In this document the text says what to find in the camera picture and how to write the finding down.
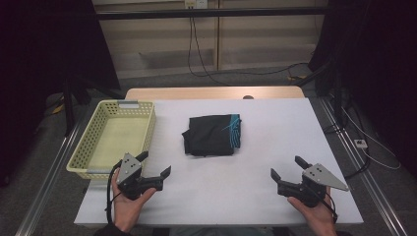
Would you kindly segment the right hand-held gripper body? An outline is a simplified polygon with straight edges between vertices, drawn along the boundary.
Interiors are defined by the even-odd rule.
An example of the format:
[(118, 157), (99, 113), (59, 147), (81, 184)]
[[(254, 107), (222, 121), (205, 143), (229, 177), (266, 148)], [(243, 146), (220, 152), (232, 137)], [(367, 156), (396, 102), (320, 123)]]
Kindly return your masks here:
[(300, 183), (283, 181), (277, 176), (277, 193), (284, 197), (294, 197), (306, 207), (316, 207), (327, 193), (327, 187), (348, 192), (349, 188), (323, 165), (298, 163), (303, 169)]

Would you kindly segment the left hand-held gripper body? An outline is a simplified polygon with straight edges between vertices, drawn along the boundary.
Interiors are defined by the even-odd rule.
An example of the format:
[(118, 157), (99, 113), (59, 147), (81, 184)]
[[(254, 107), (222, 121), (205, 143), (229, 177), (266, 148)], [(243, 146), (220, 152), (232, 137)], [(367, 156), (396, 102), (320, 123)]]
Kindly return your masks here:
[(139, 162), (135, 156), (126, 153), (121, 161), (117, 185), (120, 192), (130, 200), (136, 200), (146, 190), (155, 188), (157, 191), (163, 189), (163, 179), (156, 177), (143, 177), (142, 171), (144, 161)]

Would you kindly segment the pale yellow plastic basket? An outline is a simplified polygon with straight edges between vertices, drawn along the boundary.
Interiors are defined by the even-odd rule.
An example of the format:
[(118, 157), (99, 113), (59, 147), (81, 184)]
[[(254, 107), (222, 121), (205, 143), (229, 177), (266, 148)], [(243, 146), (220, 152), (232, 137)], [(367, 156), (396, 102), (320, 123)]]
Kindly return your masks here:
[(102, 100), (67, 163), (83, 179), (107, 179), (125, 153), (149, 150), (155, 126), (154, 104), (138, 100)]

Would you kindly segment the black shorts with blue stripes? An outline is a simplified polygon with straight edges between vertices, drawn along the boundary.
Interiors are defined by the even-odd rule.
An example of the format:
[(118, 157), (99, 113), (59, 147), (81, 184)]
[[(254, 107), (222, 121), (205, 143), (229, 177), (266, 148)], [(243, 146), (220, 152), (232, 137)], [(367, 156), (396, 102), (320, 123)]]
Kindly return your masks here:
[(183, 134), (184, 150), (193, 156), (232, 155), (241, 147), (239, 114), (209, 115), (189, 119)]

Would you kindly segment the person's right hand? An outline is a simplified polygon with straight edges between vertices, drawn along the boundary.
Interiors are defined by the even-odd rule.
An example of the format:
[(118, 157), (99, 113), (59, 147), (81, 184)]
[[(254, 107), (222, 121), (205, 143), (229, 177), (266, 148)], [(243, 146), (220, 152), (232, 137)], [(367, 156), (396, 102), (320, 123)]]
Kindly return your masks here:
[(332, 212), (323, 203), (307, 207), (294, 197), (289, 197), (287, 201), (304, 216), (316, 236), (337, 236)]

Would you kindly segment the person's left hand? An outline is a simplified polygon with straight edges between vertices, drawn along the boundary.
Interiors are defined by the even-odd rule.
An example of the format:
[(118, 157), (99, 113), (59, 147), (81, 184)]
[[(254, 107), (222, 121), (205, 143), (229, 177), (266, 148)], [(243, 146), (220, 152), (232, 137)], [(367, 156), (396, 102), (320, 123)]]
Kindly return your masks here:
[(114, 204), (113, 223), (122, 232), (129, 233), (137, 224), (142, 208), (156, 192), (156, 189), (150, 188), (136, 200), (132, 201), (126, 198), (118, 189), (118, 174), (119, 169), (116, 169), (111, 180)]

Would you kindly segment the white table mat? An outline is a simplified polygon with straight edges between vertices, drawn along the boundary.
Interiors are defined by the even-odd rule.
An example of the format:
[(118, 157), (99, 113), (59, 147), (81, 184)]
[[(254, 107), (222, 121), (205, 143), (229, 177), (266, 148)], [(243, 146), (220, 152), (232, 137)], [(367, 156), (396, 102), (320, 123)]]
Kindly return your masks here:
[[(285, 226), (304, 219), (279, 195), (270, 173), (298, 183), (294, 158), (343, 175), (307, 98), (158, 100), (144, 172), (171, 170), (142, 209), (142, 226)], [(193, 157), (182, 134), (192, 117), (238, 114), (241, 146), (231, 156)]]

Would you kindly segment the black metal stand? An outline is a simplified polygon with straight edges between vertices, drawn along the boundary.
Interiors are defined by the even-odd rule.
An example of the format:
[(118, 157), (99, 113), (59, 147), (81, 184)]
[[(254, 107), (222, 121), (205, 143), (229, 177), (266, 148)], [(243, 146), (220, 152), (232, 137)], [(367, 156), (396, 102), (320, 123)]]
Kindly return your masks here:
[(344, 127), (342, 115), (342, 77), (334, 63), (325, 63), (319, 71), (315, 81), (318, 96), (333, 95), (333, 114), (336, 124)]

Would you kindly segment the black tripod stand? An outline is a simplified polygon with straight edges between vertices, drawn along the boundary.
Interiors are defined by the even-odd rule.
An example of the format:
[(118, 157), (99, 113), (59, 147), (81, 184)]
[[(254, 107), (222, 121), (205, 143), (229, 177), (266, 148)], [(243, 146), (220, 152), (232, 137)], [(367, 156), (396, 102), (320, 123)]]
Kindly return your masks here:
[(65, 136), (69, 136), (76, 125), (73, 99), (81, 105), (89, 104), (91, 102), (91, 96), (89, 95), (90, 89), (96, 90), (113, 99), (123, 98), (123, 95), (116, 91), (120, 89), (119, 81), (108, 84), (81, 75), (66, 76), (63, 81), (63, 98), (66, 117)]

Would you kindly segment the wooden table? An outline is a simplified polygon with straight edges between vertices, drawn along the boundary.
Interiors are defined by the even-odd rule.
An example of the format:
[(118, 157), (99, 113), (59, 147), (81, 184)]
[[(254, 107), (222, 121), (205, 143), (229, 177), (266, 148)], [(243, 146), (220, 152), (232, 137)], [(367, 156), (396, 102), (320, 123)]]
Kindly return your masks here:
[(304, 98), (304, 92), (289, 87), (200, 87), (200, 88), (131, 88), (126, 99), (270, 99)]

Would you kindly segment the black curtain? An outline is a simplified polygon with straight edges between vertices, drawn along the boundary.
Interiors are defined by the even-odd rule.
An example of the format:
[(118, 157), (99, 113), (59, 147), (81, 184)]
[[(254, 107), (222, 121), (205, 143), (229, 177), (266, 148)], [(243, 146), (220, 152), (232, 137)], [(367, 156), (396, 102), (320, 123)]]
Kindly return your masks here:
[(0, 0), (0, 188), (22, 163), (54, 92), (89, 102), (120, 88), (92, 0)]
[(336, 61), (342, 84), (417, 178), (417, 0), (328, 5), (310, 70)]

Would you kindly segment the black horizontal metal bar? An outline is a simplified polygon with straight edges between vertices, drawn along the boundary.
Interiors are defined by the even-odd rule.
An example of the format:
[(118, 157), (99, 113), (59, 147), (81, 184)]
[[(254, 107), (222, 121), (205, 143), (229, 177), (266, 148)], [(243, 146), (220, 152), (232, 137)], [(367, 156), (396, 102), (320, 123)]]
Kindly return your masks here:
[(181, 18), (220, 18), (220, 17), (257, 17), (257, 16), (307, 16), (324, 15), (331, 7), (294, 7), (294, 8), (240, 8), (240, 9), (196, 9), (161, 10), (130, 12), (98, 12), (98, 20), (149, 20)]

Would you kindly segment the metal floor rail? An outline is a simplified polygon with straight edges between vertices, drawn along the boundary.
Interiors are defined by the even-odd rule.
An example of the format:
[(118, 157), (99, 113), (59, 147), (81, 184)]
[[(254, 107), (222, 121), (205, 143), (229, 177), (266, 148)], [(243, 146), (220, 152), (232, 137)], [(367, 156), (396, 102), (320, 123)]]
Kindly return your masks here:
[(356, 168), (354, 173), (350, 174), (349, 179), (356, 176), (361, 177), (368, 195), (373, 200), (378, 213), (382, 217), (391, 236), (409, 236), (397, 213), (393, 209), (393, 206), (387, 199), (384, 191), (381, 189), (369, 170), (370, 164), (374, 161), (374, 159), (367, 154), (367, 150), (365, 148), (357, 148), (354, 145), (354, 140), (349, 136), (348, 131), (336, 124), (331, 102), (321, 98), (320, 104), (322, 105), (327, 118), (331, 123), (331, 127), (334, 129), (352, 164)]
[(20, 184), (25, 211), (13, 236), (79, 236), (87, 230), (75, 223), (88, 182), (65, 169), (74, 138), (65, 135), (60, 116), (42, 120)]

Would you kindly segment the white wall socket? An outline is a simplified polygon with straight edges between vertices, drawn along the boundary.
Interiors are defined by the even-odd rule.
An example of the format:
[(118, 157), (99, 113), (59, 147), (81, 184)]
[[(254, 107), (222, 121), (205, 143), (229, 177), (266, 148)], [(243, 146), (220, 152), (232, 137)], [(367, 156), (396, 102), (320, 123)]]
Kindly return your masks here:
[(208, 0), (184, 0), (186, 9), (206, 9), (209, 6)]

